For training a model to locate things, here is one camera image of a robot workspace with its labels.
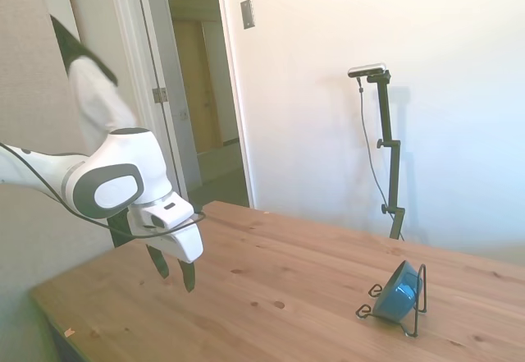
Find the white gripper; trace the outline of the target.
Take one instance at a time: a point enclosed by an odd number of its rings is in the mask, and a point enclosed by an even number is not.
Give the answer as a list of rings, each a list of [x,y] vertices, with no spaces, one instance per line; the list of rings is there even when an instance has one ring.
[[[187,292],[196,283],[194,261],[203,253],[197,220],[200,216],[188,213],[161,213],[160,209],[131,209],[127,215],[132,236],[147,245],[147,251],[157,272],[166,279],[170,269],[163,253],[178,258]]]

